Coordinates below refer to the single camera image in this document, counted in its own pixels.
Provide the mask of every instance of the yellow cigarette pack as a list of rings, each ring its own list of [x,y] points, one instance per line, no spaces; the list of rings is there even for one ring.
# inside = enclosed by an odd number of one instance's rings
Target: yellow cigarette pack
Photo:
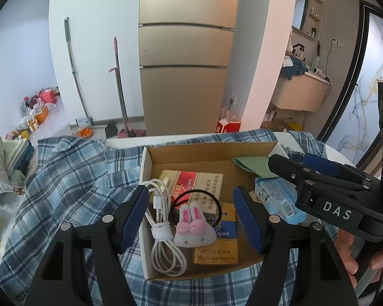
[[[196,264],[235,264],[238,263],[237,214],[233,204],[221,203],[223,216],[215,231],[214,244],[194,249]]]

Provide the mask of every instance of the shelf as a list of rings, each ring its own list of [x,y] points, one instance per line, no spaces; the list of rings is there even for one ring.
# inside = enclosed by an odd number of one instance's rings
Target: shelf
[[[303,37],[306,38],[306,39],[312,39],[312,40],[317,41],[316,38],[310,36],[309,34],[303,32],[302,30],[300,30],[300,29],[298,29],[298,28],[296,28],[295,26],[292,27],[292,30],[293,30],[295,33],[299,34],[300,36],[303,36]]]
[[[317,22],[320,22],[321,20],[316,17],[313,13],[309,12],[309,16],[311,16],[311,18],[313,18],[314,20],[316,20]]]

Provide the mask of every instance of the cardboard box flap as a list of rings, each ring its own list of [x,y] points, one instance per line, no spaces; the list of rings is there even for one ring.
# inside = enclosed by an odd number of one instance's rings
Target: cardboard box flap
[[[267,156],[276,144],[276,142],[199,143],[148,147],[148,151],[153,164],[225,161],[232,160],[233,157]]]

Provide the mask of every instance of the bunny hair clip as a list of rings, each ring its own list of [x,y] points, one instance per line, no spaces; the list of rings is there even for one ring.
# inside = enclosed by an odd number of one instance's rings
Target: bunny hair clip
[[[200,205],[191,202],[180,206],[174,243],[179,247],[197,247],[213,244],[217,238],[214,228],[207,223]]]

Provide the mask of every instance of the plaid shirt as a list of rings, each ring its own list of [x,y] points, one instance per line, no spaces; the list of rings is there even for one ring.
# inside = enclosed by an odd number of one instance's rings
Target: plaid shirt
[[[305,153],[326,157],[324,145],[312,136],[293,135]],[[261,129],[176,144],[269,141],[277,139],[272,132]],[[18,208],[0,264],[0,286],[15,304],[23,304],[37,267],[63,222],[74,226],[92,224],[128,200],[139,183],[142,152],[143,146],[105,149],[100,141],[68,136],[39,142],[38,174]],[[91,251],[85,256],[93,303],[102,305]],[[281,305],[288,305],[292,294],[297,256],[297,250],[290,251]],[[203,279],[145,281],[138,237],[119,259],[138,305],[244,305],[260,269],[260,264],[256,264]]]

